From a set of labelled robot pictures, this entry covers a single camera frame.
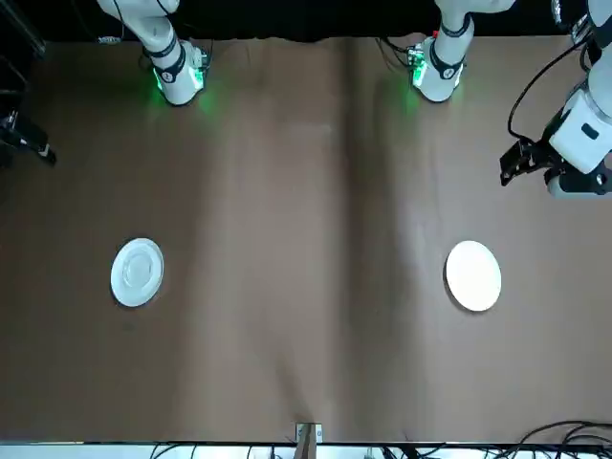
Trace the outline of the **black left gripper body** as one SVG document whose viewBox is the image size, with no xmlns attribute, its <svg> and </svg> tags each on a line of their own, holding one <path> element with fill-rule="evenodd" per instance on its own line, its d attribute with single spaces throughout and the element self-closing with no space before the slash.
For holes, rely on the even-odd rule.
<svg viewBox="0 0 612 459">
<path fill-rule="evenodd" d="M 527 147 L 527 172 L 544 170 L 546 178 L 553 178 L 565 171 L 566 162 L 546 139 L 531 143 Z"/>
</svg>

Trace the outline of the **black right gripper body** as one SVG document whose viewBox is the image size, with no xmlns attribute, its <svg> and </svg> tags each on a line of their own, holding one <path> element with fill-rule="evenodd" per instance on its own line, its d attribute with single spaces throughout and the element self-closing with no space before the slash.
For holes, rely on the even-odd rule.
<svg viewBox="0 0 612 459">
<path fill-rule="evenodd" d="M 1 114 L 1 141 L 14 147 L 25 147 L 28 141 L 28 121 L 17 109 Z"/>
</svg>

